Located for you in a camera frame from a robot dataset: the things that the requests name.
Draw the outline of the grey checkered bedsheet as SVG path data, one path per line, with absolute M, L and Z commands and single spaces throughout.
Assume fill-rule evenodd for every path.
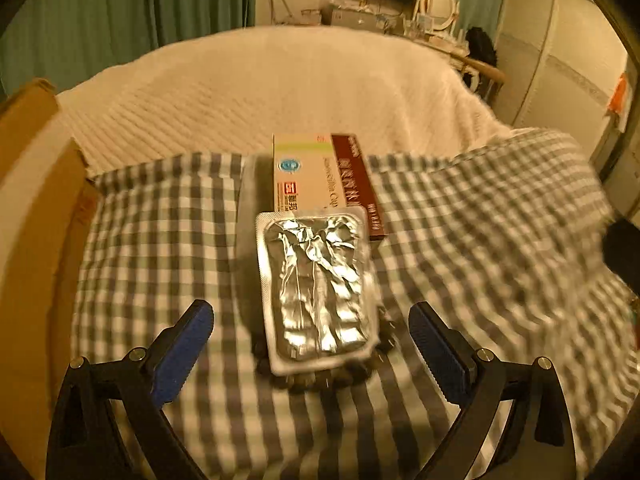
M 639 393 L 634 293 L 606 265 L 614 214 L 577 143 L 524 130 L 450 159 L 372 156 L 376 206 L 241 202 L 248 156 L 198 153 L 100 174 L 72 348 L 148 346 L 194 300 L 188 374 L 155 390 L 207 479 L 408 479 L 454 420 L 409 334 L 428 302 L 503 361 L 558 373 L 579 477 Z

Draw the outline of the silver foil blister pack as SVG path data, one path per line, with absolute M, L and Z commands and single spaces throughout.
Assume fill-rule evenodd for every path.
M 256 254 L 273 374 L 324 372 L 371 355 L 380 322 L 361 207 L 262 212 Z

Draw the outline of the white louvered wardrobe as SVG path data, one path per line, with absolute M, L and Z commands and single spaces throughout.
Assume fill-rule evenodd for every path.
M 627 51 L 592 0 L 502 0 L 492 106 L 514 128 L 558 129 L 592 154 Z

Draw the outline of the brown cardboard box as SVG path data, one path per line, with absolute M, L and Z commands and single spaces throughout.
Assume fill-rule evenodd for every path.
M 101 195 L 53 118 L 49 81 L 1 104 L 1 475 L 41 479 L 72 356 L 79 269 Z

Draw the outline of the wooden chair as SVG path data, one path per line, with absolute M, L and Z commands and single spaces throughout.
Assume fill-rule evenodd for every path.
M 468 56 L 451 51 L 449 57 L 452 66 L 461 76 L 471 77 L 470 90 L 478 94 L 486 103 L 492 103 L 506 83 L 506 74 L 497 67 Z

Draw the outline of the red and cream medicine box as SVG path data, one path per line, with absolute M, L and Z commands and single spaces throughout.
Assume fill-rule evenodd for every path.
M 386 237 L 366 158 L 350 133 L 278 133 L 272 144 L 273 210 L 361 207 L 372 242 Z

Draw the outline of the black backpack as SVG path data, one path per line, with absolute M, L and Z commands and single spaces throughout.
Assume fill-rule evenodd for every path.
M 465 39 L 469 44 L 469 57 L 486 63 L 490 66 L 497 66 L 498 58 L 494 44 L 492 43 L 488 33 L 480 27 L 471 27 L 465 35 Z

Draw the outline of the cream quilted blanket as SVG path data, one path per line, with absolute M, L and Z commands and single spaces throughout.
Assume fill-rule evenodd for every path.
M 92 174 L 192 152 L 267 153 L 277 134 L 351 133 L 369 155 L 452 157 L 510 136 L 434 50 L 341 27 L 177 42 L 58 96 L 51 125 Z

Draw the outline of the white oval vanity mirror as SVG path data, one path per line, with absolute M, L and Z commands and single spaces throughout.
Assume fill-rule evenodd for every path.
M 422 32 L 444 32 L 457 21 L 458 0 L 416 0 L 413 21 Z

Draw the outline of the teal curtain left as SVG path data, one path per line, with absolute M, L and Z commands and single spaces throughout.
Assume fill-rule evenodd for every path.
M 1 89 L 60 91 L 175 42 L 255 23 L 255 0 L 18 0 L 1 27 Z

